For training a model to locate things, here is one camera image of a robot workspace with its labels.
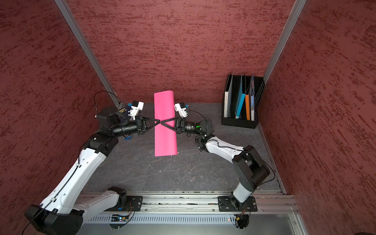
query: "mounting plate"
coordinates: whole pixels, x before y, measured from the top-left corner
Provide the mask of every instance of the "mounting plate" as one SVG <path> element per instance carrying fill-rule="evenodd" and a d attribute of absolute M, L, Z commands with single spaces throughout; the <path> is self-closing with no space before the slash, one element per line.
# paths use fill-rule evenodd
<path fill-rule="evenodd" d="M 218 197 L 218 207 L 219 207 L 219 211 L 225 211 L 225 212 L 232 212 L 232 211 L 242 212 L 244 210 L 244 208 L 248 212 L 256 212 L 257 211 L 256 201 L 255 201 L 255 198 L 252 197 L 252 196 L 248 197 L 247 202 L 239 210 L 235 209 L 231 205 L 230 197 L 219 196 Z"/>
<path fill-rule="evenodd" d="M 140 211 L 142 206 L 142 199 L 142 196 L 127 196 L 127 203 L 132 204 L 132 211 Z M 124 210 L 119 209 L 119 206 L 114 206 L 105 211 L 124 212 Z"/>

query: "ventilation grille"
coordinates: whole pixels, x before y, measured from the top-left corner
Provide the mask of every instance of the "ventilation grille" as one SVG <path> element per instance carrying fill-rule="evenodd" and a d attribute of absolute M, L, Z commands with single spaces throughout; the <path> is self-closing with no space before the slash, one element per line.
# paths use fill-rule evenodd
<path fill-rule="evenodd" d="M 111 214 L 99 214 L 91 218 L 88 222 L 90 224 L 108 224 L 108 223 L 126 223 L 111 222 Z M 191 215 L 191 214 L 135 214 L 130 224 L 232 224 L 234 223 L 234 215 L 229 214 L 211 214 L 211 215 Z"/>
<path fill-rule="evenodd" d="M 91 218 L 86 224 L 108 224 L 111 220 L 111 214 L 99 214 Z"/>

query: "black cable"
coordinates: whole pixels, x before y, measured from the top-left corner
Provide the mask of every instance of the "black cable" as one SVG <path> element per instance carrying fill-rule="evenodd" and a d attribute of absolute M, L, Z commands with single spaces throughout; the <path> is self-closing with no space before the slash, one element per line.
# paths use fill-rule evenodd
<path fill-rule="evenodd" d="M 201 113 L 199 113 L 199 112 L 196 112 L 195 110 L 190 110 L 190 112 L 195 112 L 195 113 L 198 113 L 198 114 L 200 114 L 201 115 L 201 117 L 203 117 L 204 118 L 204 120 L 205 120 L 205 122 L 206 122 L 206 131 L 205 132 L 208 132 L 208 122 L 206 121 L 206 118 L 201 114 Z"/>
<path fill-rule="evenodd" d="M 131 219 L 133 219 L 133 216 L 135 216 L 135 213 L 136 213 L 136 208 L 135 208 L 135 210 L 133 211 L 133 215 L 132 215 L 132 217 L 129 219 L 129 217 L 128 217 L 128 221 L 124 224 L 124 225 L 126 225 L 127 223 L 129 223 L 129 221 L 131 221 Z"/>
<path fill-rule="evenodd" d="M 101 92 L 107 92 L 107 93 L 110 93 L 110 94 L 114 95 L 116 98 L 118 98 L 120 100 L 121 103 L 123 103 L 125 105 L 125 103 L 119 97 L 117 97 L 117 95 L 115 95 L 114 93 L 109 92 L 109 91 L 98 91 L 97 93 L 94 94 L 94 106 L 95 106 L 95 111 L 96 111 L 97 114 L 98 114 L 98 109 L 97 109 L 97 102 L 95 101 L 95 96 L 98 93 L 101 93 Z"/>
<path fill-rule="evenodd" d="M 80 158 L 81 158 L 81 151 L 82 151 L 82 147 L 83 145 L 85 144 L 86 142 L 84 142 L 81 147 L 80 147 L 80 150 L 78 151 L 78 164 L 80 164 Z"/>
<path fill-rule="evenodd" d="M 74 175 L 74 173 L 76 172 L 76 170 L 78 169 L 78 166 L 76 166 L 75 170 L 73 171 L 73 173 L 71 174 L 71 176 L 69 177 L 69 179 L 65 182 L 65 184 L 63 185 L 63 187 L 61 187 L 61 189 L 58 191 L 58 193 L 53 197 L 53 198 L 56 198 L 59 193 L 61 192 L 61 190 L 63 190 L 63 188 L 67 185 L 67 183 L 69 182 L 69 180 L 72 178 L 72 176 Z M 47 208 L 50 204 L 51 204 L 52 200 L 47 204 L 47 206 L 45 206 L 40 212 L 38 212 L 38 214 L 36 214 L 30 221 L 29 223 L 25 226 L 25 228 L 22 230 L 22 233 L 21 235 L 24 234 L 26 228 L 29 226 L 29 224 L 31 224 L 31 222 L 42 212 L 44 211 L 45 208 Z"/>
<path fill-rule="evenodd" d="M 22 230 L 22 233 L 21 235 L 23 235 L 23 233 L 25 232 L 26 228 L 29 226 L 29 224 L 31 224 L 31 222 L 46 208 L 48 207 L 50 204 L 51 204 L 52 201 L 50 201 L 40 212 L 38 212 L 38 214 L 36 214 L 30 221 L 29 223 L 25 226 L 24 230 Z"/>
<path fill-rule="evenodd" d="M 256 156 L 256 157 L 258 157 L 259 159 L 263 160 L 259 155 L 255 154 L 255 153 L 252 153 L 252 152 L 250 152 L 250 151 L 248 151 L 248 150 L 245 150 L 245 149 L 243 149 L 243 150 L 240 150 L 240 149 L 234 149 L 234 148 L 231 148 L 231 147 L 229 147 L 229 146 L 219 146 L 219 142 L 218 142 L 217 140 L 215 140 L 215 139 L 212 139 L 212 140 L 214 140 L 214 141 L 217 142 L 217 146 L 218 146 L 219 148 L 229 148 L 229 149 L 233 149 L 233 150 L 237 150 L 237 151 L 245 151 L 246 153 L 253 154 L 254 156 Z M 275 174 L 273 168 L 272 168 L 272 167 L 271 167 L 266 161 L 263 160 L 263 162 L 265 162 L 265 164 L 266 164 L 266 165 L 269 167 L 269 169 L 273 172 L 273 178 L 272 178 L 271 180 L 267 180 L 267 181 L 262 182 L 258 187 L 260 187 L 262 184 L 267 183 L 267 182 L 270 182 L 270 181 L 272 181 L 272 180 L 274 180 L 274 179 L 276 178 L 276 174 Z"/>

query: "binder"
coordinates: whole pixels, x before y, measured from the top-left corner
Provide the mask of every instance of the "binder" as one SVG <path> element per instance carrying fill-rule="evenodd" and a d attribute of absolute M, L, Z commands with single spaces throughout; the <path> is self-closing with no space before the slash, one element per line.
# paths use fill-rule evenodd
<path fill-rule="evenodd" d="M 231 103 L 230 103 L 230 117 L 229 118 L 235 118 L 239 88 L 240 88 L 240 76 L 232 76 L 232 89 L 231 89 Z"/>
<path fill-rule="evenodd" d="M 255 120 L 255 77 L 251 78 L 251 121 Z"/>
<path fill-rule="evenodd" d="M 240 76 L 240 87 L 239 87 L 239 93 L 238 93 L 238 100 L 237 100 L 237 104 L 236 104 L 236 115 L 235 115 L 236 119 L 239 119 L 239 117 L 240 117 L 240 111 L 243 107 L 245 97 L 246 97 L 246 77 L 241 75 Z"/>
<path fill-rule="evenodd" d="M 224 90 L 224 112 L 223 112 L 224 117 L 228 117 L 229 112 L 230 112 L 231 93 L 232 93 L 232 77 L 233 77 L 233 73 L 229 73 L 229 76 L 228 76 L 227 82 L 226 82 L 226 88 Z"/>
<path fill-rule="evenodd" d="M 246 97 L 245 97 L 246 117 L 247 117 L 247 120 L 251 120 L 251 115 L 250 115 L 251 79 L 249 77 L 246 77 L 246 84 L 247 84 Z"/>

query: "pink paper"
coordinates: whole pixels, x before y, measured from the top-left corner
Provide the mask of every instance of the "pink paper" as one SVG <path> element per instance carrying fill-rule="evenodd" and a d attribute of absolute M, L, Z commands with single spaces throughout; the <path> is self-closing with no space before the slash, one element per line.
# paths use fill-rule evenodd
<path fill-rule="evenodd" d="M 161 121 L 175 117 L 174 92 L 154 93 L 154 116 Z M 175 121 L 167 122 L 173 127 Z M 158 124 L 155 127 L 155 156 L 177 155 L 176 132 Z"/>

